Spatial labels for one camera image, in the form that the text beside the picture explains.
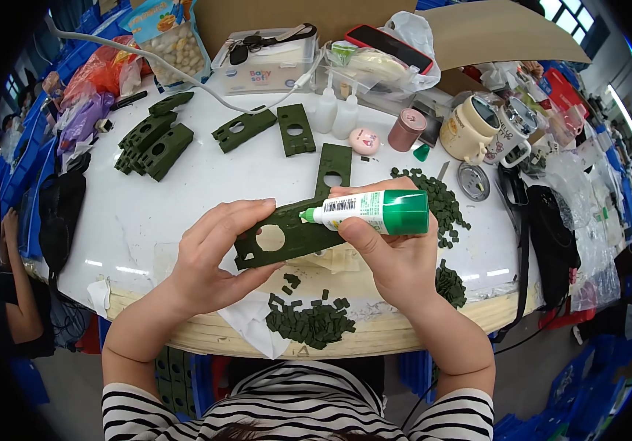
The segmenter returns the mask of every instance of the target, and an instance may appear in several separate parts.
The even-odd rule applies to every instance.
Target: label on bottle
[[[382,215],[383,202],[384,190],[326,199],[322,206],[323,224],[331,230],[338,230],[341,222],[348,217],[360,217],[378,233],[389,234]]]

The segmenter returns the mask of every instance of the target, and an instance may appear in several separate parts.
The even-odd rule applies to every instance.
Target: green cap
[[[382,217],[391,235],[429,231],[429,199],[424,190],[385,190]]]
[[[302,219],[306,219],[306,222],[314,224],[314,210],[315,208],[307,208],[306,211],[299,213],[299,217]]]

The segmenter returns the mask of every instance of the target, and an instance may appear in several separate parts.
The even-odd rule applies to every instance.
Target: plastic squeeze bottle
[[[429,200],[424,190],[371,191],[326,199],[299,217],[303,223],[323,224],[332,231],[348,217],[360,217],[380,234],[425,234]]]
[[[358,98],[356,92],[358,91],[358,83],[353,84],[353,91],[351,95],[346,99],[338,108],[338,115],[336,121],[333,124],[333,136],[340,140],[348,139],[351,132],[356,129],[358,125]]]
[[[323,95],[318,99],[316,113],[314,114],[313,127],[318,133],[329,133],[336,120],[338,112],[338,99],[333,91],[333,71],[328,73],[328,86],[323,89]]]

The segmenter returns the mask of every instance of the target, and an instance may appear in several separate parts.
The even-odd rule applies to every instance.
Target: circular hole
[[[329,187],[338,187],[343,182],[343,178],[338,173],[326,173],[323,176],[323,183]]]
[[[228,128],[228,130],[233,133],[239,133],[243,131],[243,128],[245,128],[245,124],[241,123],[240,121],[236,121],[232,126]]]
[[[289,124],[289,127],[286,128],[286,133],[291,136],[299,136],[304,133],[304,128],[299,124]]]
[[[255,236],[263,251],[277,251],[284,246],[284,232],[277,225],[262,225],[262,233]]]
[[[158,155],[158,154],[162,154],[162,152],[164,151],[164,144],[157,144],[156,146],[154,146],[152,148],[152,154],[154,156]]]

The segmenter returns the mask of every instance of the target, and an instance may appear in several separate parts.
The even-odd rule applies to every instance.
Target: cream mug
[[[488,164],[500,163],[510,169],[522,162],[532,153],[532,146],[527,138],[537,129],[536,115],[522,101],[510,97],[497,111],[500,121],[499,132],[492,138],[487,147],[485,162]],[[515,147],[521,154],[512,162],[507,161],[506,156]]]
[[[499,118],[484,100],[471,95],[451,111],[439,131],[444,149],[456,159],[479,165],[487,153],[486,146],[499,131]]]

